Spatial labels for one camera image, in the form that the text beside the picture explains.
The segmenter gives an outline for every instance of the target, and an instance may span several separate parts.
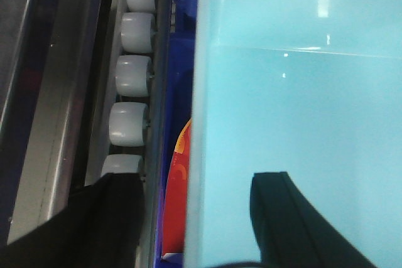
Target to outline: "metal frame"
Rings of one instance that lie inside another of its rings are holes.
[[[109,114],[116,101],[116,63],[122,53],[120,26],[124,12],[127,10],[126,0],[117,0],[116,20],[114,23],[113,41],[110,57],[105,57],[103,64],[109,67],[106,87],[99,91],[94,112],[94,123],[89,144],[88,165],[85,185],[94,184],[101,175],[102,165],[109,153]]]
[[[6,245],[58,0],[0,0],[0,246]]]
[[[101,0],[60,0],[9,242],[67,204]]]
[[[150,99],[151,129],[145,151],[146,191],[145,191],[145,223],[140,240],[142,268],[155,266],[156,231],[160,210],[159,195],[161,191],[161,169],[163,160],[163,143],[165,135],[165,91],[167,86],[168,41],[170,34],[171,0],[159,0],[158,39],[155,46],[153,92]]]

